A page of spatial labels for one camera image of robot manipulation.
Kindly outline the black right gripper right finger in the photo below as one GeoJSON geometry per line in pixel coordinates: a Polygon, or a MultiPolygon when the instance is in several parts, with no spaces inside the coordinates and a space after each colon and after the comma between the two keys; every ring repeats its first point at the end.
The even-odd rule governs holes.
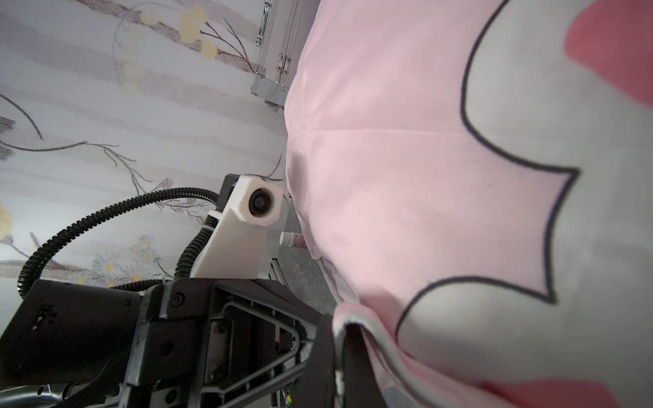
{"type": "Polygon", "coordinates": [[[358,325],[346,326],[343,369],[345,407],[385,407],[384,397],[372,369],[364,336],[358,325]]]}

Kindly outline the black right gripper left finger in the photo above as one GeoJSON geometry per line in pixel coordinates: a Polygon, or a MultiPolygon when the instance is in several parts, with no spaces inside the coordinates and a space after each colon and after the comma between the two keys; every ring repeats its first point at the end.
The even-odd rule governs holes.
{"type": "Polygon", "coordinates": [[[333,317],[319,323],[311,355],[299,383],[291,390],[292,407],[333,408],[336,400],[333,317]]]}

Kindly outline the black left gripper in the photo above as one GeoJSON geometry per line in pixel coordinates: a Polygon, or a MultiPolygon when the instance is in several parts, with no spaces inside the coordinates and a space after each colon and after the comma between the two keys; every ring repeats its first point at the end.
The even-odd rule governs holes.
{"type": "Polygon", "coordinates": [[[273,280],[40,280],[1,337],[1,404],[245,407],[302,375],[320,319],[273,280]]]}

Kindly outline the pink bear pillow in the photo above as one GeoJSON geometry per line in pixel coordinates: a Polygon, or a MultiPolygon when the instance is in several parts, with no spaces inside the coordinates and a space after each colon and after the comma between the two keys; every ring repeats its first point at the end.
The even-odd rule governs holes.
{"type": "Polygon", "coordinates": [[[651,2],[323,1],[285,120],[343,401],[651,406],[651,2]]]}

